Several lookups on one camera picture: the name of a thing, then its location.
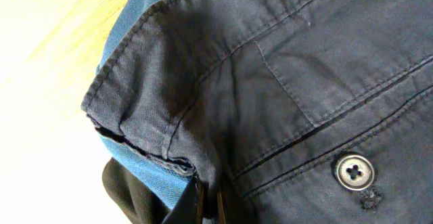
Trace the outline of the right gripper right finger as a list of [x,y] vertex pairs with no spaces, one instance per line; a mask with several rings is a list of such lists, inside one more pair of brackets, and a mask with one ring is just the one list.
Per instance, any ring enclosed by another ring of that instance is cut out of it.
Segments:
[[223,203],[223,197],[220,190],[217,192],[216,198],[217,198],[217,206],[218,206],[218,224],[226,224],[225,208]]

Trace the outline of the navy blue shorts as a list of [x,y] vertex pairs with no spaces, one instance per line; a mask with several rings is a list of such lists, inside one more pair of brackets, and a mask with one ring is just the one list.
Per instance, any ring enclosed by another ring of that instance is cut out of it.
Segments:
[[432,0],[159,0],[81,108],[202,223],[432,222]]

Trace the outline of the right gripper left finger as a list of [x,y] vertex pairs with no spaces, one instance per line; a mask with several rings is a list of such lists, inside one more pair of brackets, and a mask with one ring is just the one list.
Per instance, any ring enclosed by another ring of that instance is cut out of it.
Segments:
[[204,186],[194,175],[179,201],[163,220],[163,224],[202,224],[204,214]]

